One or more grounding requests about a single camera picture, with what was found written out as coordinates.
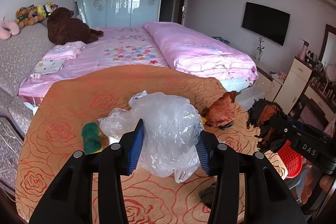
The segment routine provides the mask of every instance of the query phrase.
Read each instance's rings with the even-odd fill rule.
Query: pink bed sheet
[[[106,28],[104,36],[88,44],[75,58],[65,62],[63,69],[43,75],[41,79],[29,77],[22,82],[19,96],[44,97],[55,82],[75,79],[96,70],[122,65],[152,65],[169,67],[158,46],[143,27]]]
[[[177,23],[144,25],[171,68],[218,80],[243,77],[256,80],[257,68],[245,53]]]

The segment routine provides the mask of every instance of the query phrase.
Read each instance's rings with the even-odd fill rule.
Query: mirror
[[[336,65],[336,28],[330,25],[325,27],[325,35],[319,60],[323,66]]]

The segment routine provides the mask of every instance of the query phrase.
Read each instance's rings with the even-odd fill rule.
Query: pink neck pillow
[[[20,28],[15,22],[0,21],[0,39],[9,39],[11,35],[20,33]]]

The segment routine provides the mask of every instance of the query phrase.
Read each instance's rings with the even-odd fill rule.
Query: orange tablecloth
[[[17,170],[16,207],[29,221],[38,201],[60,168],[82,149],[82,127],[106,117],[115,107],[127,109],[136,92],[162,91],[186,97],[199,110],[210,106],[225,92],[218,80],[198,78],[168,68],[130,65],[96,71],[74,80],[55,83],[44,98],[24,141]],[[238,152],[256,151],[256,129],[246,129],[246,112],[236,104],[237,118],[227,130],[206,128]],[[267,157],[282,177],[287,170],[277,154]],[[98,220],[97,175],[92,194],[93,223]],[[214,182],[199,168],[185,183],[173,177],[159,178],[141,168],[122,178],[130,223],[206,223],[209,209],[198,192]],[[244,215],[244,182],[241,176],[239,220]]]

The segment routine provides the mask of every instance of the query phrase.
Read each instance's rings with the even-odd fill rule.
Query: folded blanket
[[[65,45],[57,45],[47,52],[42,60],[75,59],[84,46],[85,43],[81,41],[68,42]]]
[[[146,23],[169,66],[199,77],[256,80],[257,68],[247,54],[177,23]]]

